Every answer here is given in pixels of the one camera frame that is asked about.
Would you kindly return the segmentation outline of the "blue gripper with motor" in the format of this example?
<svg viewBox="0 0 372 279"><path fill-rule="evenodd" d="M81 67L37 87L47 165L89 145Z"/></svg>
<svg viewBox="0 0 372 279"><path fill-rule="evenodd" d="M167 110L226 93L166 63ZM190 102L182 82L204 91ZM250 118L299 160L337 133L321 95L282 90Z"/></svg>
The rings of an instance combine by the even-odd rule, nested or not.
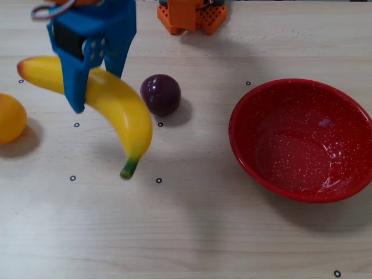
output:
<svg viewBox="0 0 372 279"><path fill-rule="evenodd" d="M48 24L62 65L63 92L76 113L85 108L90 70L102 64L121 78L137 31L135 1L77 1Z"/></svg>

